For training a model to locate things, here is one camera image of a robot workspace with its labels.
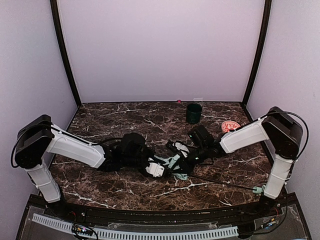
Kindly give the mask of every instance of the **brown marble surface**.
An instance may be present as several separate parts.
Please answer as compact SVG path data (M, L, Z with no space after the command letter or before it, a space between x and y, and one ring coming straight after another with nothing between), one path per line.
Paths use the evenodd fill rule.
M221 134L221 123L248 122L238 103L202 102L200 123L214 137ZM84 104L68 131L92 142L122 137L136 132L146 138L156 155L171 157L168 140L191 144L187 131L186 107L182 102L131 102ZM194 173L203 177L253 187L267 182L271 165L260 144L240 149L215 159L214 165L197 166ZM131 168L101 172L81 162L56 156L50 171L70 203L122 210L173 211L234 206L258 201L250 190L210 183L194 177L187 181L153 179Z

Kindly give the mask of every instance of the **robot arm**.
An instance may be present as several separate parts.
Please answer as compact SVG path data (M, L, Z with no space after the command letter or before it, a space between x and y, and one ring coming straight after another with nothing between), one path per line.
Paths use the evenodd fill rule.
M230 131L214 140L204 126L197 126L188 134L196 146L202 146L190 153L186 161L201 163L206 158L220 157L246 146L270 140L275 148L275 158L264 196L276 199L285 182L290 178L293 163L299 153L303 129L300 124L278 107L245 126Z

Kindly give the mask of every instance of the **white wall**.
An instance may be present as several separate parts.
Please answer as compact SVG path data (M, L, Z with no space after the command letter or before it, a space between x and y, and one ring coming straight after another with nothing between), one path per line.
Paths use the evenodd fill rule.
M42 114L65 128L76 104L59 52L50 1L0 0L0 238L15 239L31 192L13 169L18 130Z
M242 101L263 0L60 0L83 102Z
M265 47L248 109L272 106L302 116L310 140L288 189L296 192L313 239L320 239L320 1L273 1Z

